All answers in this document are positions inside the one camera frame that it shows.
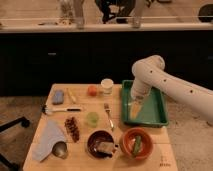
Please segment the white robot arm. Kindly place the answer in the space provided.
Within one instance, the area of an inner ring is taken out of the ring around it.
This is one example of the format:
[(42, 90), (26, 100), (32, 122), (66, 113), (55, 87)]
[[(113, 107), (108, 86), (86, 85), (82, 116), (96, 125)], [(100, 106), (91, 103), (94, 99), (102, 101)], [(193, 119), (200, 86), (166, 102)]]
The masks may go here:
[(191, 107), (213, 124), (213, 90), (172, 76), (164, 71), (165, 61), (159, 55), (140, 59), (132, 65), (134, 81), (131, 97), (145, 99), (152, 87), (158, 88), (179, 103)]

